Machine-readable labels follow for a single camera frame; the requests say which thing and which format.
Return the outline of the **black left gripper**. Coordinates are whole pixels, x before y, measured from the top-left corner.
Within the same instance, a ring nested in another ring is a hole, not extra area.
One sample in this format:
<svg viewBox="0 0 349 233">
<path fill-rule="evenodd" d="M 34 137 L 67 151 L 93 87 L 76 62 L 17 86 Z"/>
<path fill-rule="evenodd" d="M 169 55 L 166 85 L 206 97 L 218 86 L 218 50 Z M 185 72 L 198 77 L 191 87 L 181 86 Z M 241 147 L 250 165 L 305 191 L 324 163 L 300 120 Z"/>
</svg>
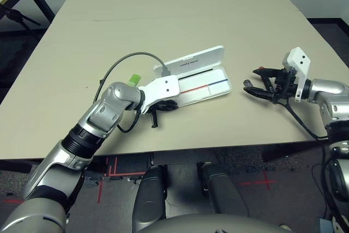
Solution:
<svg viewBox="0 0 349 233">
<path fill-rule="evenodd" d="M 151 106 L 152 128 L 158 127 L 157 111 L 173 111 L 178 109 L 178 104 L 174 100 L 157 102 Z"/>
</svg>

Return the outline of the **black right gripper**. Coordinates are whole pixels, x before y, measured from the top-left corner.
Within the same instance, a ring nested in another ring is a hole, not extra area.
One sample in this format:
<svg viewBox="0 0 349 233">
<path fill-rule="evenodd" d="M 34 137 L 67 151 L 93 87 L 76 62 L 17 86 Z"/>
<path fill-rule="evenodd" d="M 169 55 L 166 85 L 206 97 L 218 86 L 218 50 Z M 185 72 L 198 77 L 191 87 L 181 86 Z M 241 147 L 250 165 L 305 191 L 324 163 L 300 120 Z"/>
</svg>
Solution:
<svg viewBox="0 0 349 233">
<path fill-rule="evenodd" d="M 298 85 L 295 84 L 296 70 L 294 68 L 289 71 L 286 69 L 258 68 L 252 72 L 261 78 L 275 78 L 275 93 L 254 86 L 244 87 L 243 90 L 246 93 L 257 98 L 271 100 L 273 104 L 276 104 L 280 99 L 295 96 Z"/>
</svg>

